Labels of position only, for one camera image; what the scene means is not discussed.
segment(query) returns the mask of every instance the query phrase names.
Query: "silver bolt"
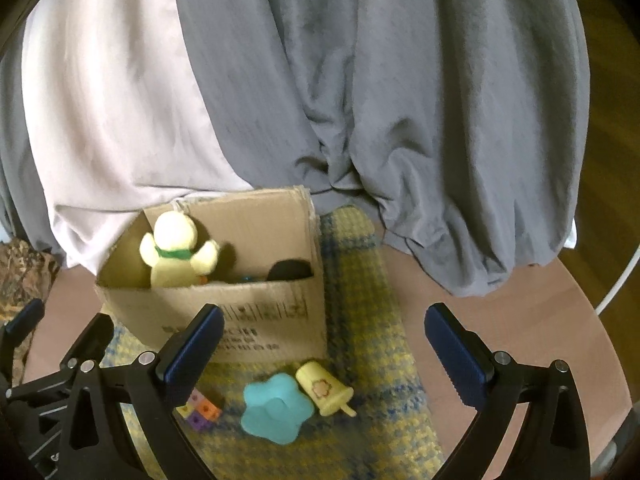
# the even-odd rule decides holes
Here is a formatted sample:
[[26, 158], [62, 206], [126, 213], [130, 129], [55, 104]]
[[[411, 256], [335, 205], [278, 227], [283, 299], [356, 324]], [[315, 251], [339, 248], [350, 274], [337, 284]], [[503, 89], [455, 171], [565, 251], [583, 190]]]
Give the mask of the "silver bolt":
[[144, 352], [143, 354], [140, 354], [140, 357], [138, 357], [138, 362], [141, 365], [149, 365], [154, 361], [155, 358], [156, 354], [154, 354], [153, 352]]
[[502, 350], [494, 354], [494, 359], [499, 365], [508, 365], [511, 362], [511, 356]]
[[85, 361], [80, 365], [80, 371], [84, 373], [90, 372], [94, 369], [94, 366], [95, 365], [93, 361]]
[[562, 361], [562, 359], [558, 359], [558, 361], [556, 361], [556, 370], [564, 374], [569, 371], [569, 365]]

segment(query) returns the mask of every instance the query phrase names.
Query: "plush toy arm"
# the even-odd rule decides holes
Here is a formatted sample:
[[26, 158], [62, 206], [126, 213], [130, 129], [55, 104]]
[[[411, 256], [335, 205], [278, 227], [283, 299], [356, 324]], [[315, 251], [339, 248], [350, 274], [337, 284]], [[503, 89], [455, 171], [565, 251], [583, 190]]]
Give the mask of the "plush toy arm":
[[140, 242], [140, 256], [142, 256], [142, 260], [149, 267], [154, 267], [160, 259], [160, 255], [156, 250], [156, 240], [151, 233], [147, 233], [142, 237], [142, 241]]
[[215, 240], [207, 240], [200, 250], [191, 257], [191, 267], [199, 276], [207, 276], [213, 272], [218, 262], [220, 246]]

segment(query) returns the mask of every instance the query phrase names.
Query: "gray fabric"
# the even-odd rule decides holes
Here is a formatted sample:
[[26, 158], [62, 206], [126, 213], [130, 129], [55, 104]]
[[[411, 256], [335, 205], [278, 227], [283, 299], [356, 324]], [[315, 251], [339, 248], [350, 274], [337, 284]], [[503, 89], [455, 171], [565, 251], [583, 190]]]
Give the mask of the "gray fabric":
[[385, 241], [460, 296], [561, 249], [588, 120], [575, 0], [177, 4], [252, 186], [304, 184], [320, 212], [372, 198]]
[[0, 59], [0, 219], [7, 232], [37, 251], [62, 257], [29, 143], [22, 104], [22, 38], [14, 35]]

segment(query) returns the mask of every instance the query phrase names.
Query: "brown patterned fabric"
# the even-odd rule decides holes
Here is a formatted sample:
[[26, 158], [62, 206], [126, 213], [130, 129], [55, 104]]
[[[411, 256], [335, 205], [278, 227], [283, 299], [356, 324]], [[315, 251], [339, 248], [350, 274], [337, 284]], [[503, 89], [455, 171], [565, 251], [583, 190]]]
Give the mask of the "brown patterned fabric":
[[[58, 269], [53, 256], [39, 253], [23, 240], [0, 243], [0, 324], [13, 319], [32, 299], [45, 301]], [[22, 382], [31, 337], [15, 351], [14, 385]]]

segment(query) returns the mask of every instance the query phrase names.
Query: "yellow plush toy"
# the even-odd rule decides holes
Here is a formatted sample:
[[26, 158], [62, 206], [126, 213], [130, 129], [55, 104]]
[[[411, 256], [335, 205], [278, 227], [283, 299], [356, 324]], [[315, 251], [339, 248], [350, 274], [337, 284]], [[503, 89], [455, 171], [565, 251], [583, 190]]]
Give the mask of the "yellow plush toy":
[[187, 215], [162, 213], [154, 227], [140, 242], [140, 256], [151, 267], [151, 286], [191, 286], [207, 283], [206, 276], [218, 262], [220, 246], [207, 240], [193, 253], [198, 230]]

